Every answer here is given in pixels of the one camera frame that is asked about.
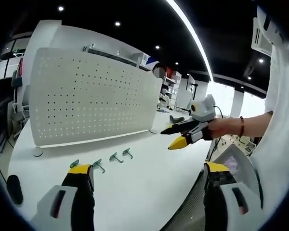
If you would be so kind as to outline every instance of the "desk surface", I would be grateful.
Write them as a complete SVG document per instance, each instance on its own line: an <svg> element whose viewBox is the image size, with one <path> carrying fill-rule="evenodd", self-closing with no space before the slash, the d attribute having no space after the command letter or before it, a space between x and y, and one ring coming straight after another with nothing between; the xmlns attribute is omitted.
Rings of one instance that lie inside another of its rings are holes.
<svg viewBox="0 0 289 231"><path fill-rule="evenodd" d="M178 112L156 113L153 128L160 132L169 123L169 115L189 116ZM26 220L37 211L37 202L54 185L61 185L69 165L79 159L91 164L102 159L94 170L94 226L97 231L160 230L180 207L195 183L207 156L210 141L200 140L184 149L167 147L179 134L160 135L150 132L76 144L44 148L34 157L36 148L31 126L24 127L12 153L8 174L19 177L24 201L16 209ZM122 151L131 148L130 159ZM117 157L124 163L109 162Z"/></svg>

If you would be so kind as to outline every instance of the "desk partition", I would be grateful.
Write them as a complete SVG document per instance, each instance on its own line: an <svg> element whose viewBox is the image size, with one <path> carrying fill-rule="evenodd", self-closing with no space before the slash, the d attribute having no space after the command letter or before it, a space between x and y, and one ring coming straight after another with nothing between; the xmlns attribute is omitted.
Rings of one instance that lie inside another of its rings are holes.
<svg viewBox="0 0 289 231"><path fill-rule="evenodd" d="M125 63L55 48L38 49L30 80L37 146L151 129L162 80Z"/></svg>

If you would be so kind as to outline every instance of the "ceiling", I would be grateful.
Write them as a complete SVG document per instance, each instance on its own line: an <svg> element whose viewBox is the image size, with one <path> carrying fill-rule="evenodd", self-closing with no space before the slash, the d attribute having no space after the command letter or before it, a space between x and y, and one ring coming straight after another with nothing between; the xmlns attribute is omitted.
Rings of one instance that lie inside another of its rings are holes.
<svg viewBox="0 0 289 231"><path fill-rule="evenodd" d="M240 88L243 81L267 91L269 82L270 57L250 47L255 2L177 0L177 3L193 25L212 72L239 83L216 77L214 81L264 97L252 88ZM58 12L59 5L64 6L63 12ZM196 74L206 71L202 56L189 31L165 0L103 0L98 4L52 1L29 9L14 34L33 31L39 20L62 20L63 25L97 31L128 43L178 70L183 77L191 73L195 79L209 80L207 75ZM121 26L115 27L115 21L120 21Z"/></svg>

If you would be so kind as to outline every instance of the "fluorescent light strip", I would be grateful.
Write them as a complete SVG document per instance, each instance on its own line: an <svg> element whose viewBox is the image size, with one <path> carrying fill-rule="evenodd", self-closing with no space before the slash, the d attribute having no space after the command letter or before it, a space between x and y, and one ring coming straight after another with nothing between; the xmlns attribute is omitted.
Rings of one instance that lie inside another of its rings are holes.
<svg viewBox="0 0 289 231"><path fill-rule="evenodd" d="M184 14L184 12L181 10L181 8L178 6L178 4L174 1L174 0L166 0L166 2L174 9L174 11L178 14L178 16L181 18L181 20L184 22L185 26L187 27L187 29L189 30L189 32L191 33L195 43L197 44L199 50L200 50L200 53L202 55L202 58L204 60L204 63L207 67L207 71L208 71L208 74L210 76L210 79L212 82L214 82L213 80L213 75L212 75L212 71L211 71L211 68L210 68L210 65L209 65L209 61L207 59L207 56L203 50L203 47L201 45L201 42L193 28L193 26L191 25L191 23L189 22L188 18L186 17L186 15Z"/></svg>

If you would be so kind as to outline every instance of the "laboratory room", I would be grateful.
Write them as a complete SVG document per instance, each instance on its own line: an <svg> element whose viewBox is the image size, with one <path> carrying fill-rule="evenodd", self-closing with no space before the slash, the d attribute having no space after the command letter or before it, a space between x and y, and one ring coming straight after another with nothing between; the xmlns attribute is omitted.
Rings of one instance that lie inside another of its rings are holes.
<svg viewBox="0 0 289 231"><path fill-rule="evenodd" d="M0 229L288 230L287 2L4 6Z"/></svg>

